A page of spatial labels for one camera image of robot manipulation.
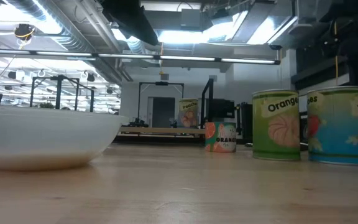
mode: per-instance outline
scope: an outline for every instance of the food can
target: food can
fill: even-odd
[[[309,160],[358,165],[358,86],[308,92]]]
[[[185,128],[197,128],[198,126],[198,100],[180,99],[178,126]]]
[[[253,93],[254,158],[300,160],[298,92],[266,90]]]
[[[235,123],[207,122],[205,124],[205,150],[208,152],[235,152],[236,137]]]

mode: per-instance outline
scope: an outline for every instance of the table surface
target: table surface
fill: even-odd
[[[196,128],[142,128],[142,127],[121,127],[120,132],[130,133],[170,133],[170,134],[205,134],[205,129]]]
[[[78,169],[0,171],[0,224],[358,223],[358,167],[112,145]]]

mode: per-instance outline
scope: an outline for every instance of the white bowl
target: white bowl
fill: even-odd
[[[0,169],[86,164],[111,144],[128,121],[111,114],[0,106]]]

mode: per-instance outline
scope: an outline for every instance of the doorway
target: doorway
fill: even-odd
[[[170,128],[175,119],[175,98],[153,97],[153,128]]]

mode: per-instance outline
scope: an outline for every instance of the blue can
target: blue can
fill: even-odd
[[[358,165],[358,86],[308,92],[309,160]]]

